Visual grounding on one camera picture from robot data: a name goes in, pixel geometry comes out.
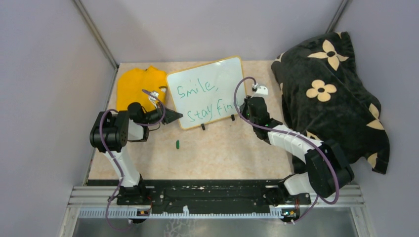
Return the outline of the whiteboard with yellow frame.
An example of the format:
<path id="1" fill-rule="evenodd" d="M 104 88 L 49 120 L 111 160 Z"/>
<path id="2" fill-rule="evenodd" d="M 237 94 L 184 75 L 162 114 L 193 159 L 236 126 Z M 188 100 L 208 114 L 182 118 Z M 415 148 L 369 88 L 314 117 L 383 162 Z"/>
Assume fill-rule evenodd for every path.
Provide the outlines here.
<path id="1" fill-rule="evenodd" d="M 190 129 L 235 115 L 246 88 L 239 56 L 195 66 L 167 75 L 179 125 Z"/>

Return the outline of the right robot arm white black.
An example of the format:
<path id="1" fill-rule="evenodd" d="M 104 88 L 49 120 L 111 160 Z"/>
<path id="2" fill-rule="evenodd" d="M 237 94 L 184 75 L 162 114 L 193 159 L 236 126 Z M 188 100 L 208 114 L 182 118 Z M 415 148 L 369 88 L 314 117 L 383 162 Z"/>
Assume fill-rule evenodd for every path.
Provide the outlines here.
<path id="1" fill-rule="evenodd" d="M 302 162 L 301 174 L 281 181 L 278 197 L 283 203 L 292 203 L 302 193 L 314 192 L 328 198 L 354 179 L 338 142 L 309 138 L 271 118 L 264 98 L 247 96 L 240 106 L 240 113 L 252 124 L 259 139 L 286 150 Z"/>

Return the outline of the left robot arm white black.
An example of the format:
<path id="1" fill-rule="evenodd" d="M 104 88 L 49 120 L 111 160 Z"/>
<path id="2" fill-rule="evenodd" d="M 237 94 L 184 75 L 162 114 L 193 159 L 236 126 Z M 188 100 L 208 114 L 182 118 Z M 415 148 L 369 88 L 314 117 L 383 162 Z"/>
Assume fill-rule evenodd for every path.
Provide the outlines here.
<path id="1" fill-rule="evenodd" d="M 118 205 L 151 202 L 143 177 L 134 167 L 126 145 L 129 142 L 146 142 L 151 126 L 166 125 L 182 117 L 181 113 L 167 109 L 162 103 L 149 112 L 138 102 L 131 103 L 124 111 L 99 112 L 89 141 L 108 158 L 119 177 L 117 189 L 109 200 L 116 199 Z"/>

